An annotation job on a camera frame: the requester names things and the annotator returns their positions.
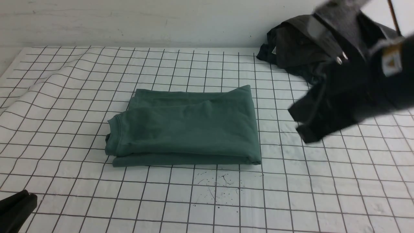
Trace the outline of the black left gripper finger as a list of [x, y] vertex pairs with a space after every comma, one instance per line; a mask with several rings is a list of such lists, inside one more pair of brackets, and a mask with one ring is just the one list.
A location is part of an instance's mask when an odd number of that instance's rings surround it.
[[0, 201], [0, 232], [18, 233], [37, 207], [37, 195], [22, 190]]

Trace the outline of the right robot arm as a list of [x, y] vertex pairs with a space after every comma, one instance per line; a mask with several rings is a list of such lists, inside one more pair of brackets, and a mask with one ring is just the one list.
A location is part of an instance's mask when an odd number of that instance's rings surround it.
[[324, 80], [295, 102], [289, 113], [306, 144], [367, 118], [413, 107], [413, 36], [396, 35], [368, 18], [340, 30], [323, 23], [343, 50]]

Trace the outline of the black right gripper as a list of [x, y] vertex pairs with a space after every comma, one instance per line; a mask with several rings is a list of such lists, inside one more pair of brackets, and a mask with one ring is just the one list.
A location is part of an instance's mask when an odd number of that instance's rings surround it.
[[288, 110], [293, 120], [299, 122], [296, 131], [306, 144], [388, 113], [381, 86], [384, 75], [380, 49], [374, 49], [387, 37], [379, 24], [370, 19], [358, 19], [357, 31], [362, 52], [349, 51], [345, 53], [346, 62], [329, 65], [326, 78]]

